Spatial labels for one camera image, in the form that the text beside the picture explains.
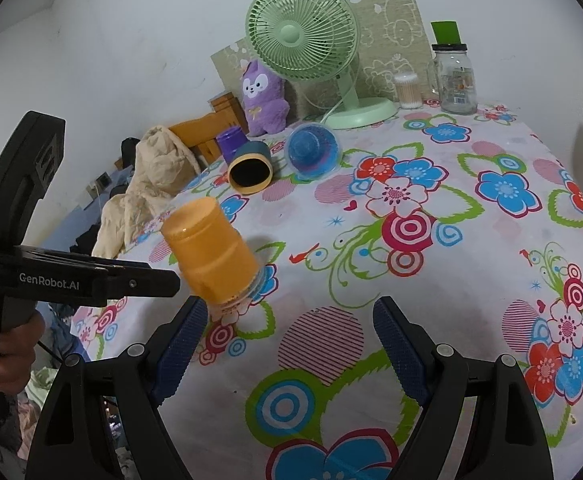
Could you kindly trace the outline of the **person's left hand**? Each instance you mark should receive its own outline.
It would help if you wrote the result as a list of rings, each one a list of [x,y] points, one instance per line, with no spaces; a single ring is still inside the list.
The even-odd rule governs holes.
[[[0,392],[16,396],[25,389],[36,359],[34,347],[44,331],[44,319],[34,311],[25,324],[0,334]]]

